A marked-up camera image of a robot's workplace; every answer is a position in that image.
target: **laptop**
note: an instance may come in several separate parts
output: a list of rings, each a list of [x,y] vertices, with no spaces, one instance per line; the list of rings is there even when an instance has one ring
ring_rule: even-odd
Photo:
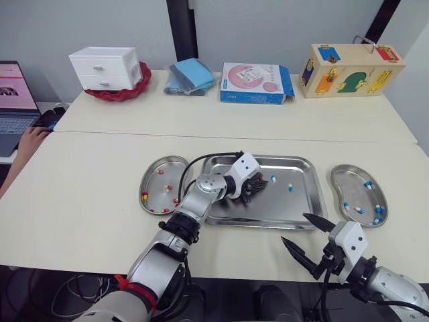
[[[40,117],[18,62],[0,61],[0,156],[10,156]]]

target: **small drawer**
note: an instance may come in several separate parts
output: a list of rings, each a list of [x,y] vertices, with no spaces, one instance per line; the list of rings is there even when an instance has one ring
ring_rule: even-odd
[[[71,58],[78,75],[126,76],[127,69],[122,59]]]
[[[121,89],[133,89],[135,87],[128,76],[78,75],[78,77],[83,89],[120,91]]]

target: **box handle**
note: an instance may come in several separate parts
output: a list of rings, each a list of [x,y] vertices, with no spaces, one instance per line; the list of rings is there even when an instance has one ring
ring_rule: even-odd
[[[375,42],[373,42],[372,40],[370,40],[370,39],[368,39],[368,38],[362,37],[362,36],[360,36],[360,35],[356,35],[356,36],[353,38],[353,42],[352,42],[352,44],[354,44],[354,43],[356,42],[356,39],[357,39],[357,38],[362,39],[364,42],[367,42],[368,44],[372,44],[372,45],[373,45],[373,49],[370,51],[370,53],[372,54],[372,53],[374,52],[374,49],[375,49]]]

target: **folded towel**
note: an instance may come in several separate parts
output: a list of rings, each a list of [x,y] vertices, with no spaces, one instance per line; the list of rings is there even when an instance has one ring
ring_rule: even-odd
[[[168,77],[166,86],[164,87],[164,92],[169,95],[187,95],[172,74]],[[206,91],[204,89],[197,89],[196,91],[190,92],[188,95],[204,96],[206,95]]]
[[[185,93],[208,88],[215,82],[212,72],[195,58],[177,62],[170,70]]]

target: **laptop keyboard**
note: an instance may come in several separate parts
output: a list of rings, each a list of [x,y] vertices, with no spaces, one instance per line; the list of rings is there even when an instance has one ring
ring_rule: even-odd
[[[0,117],[0,134],[22,134],[34,123],[35,117],[29,119]]]

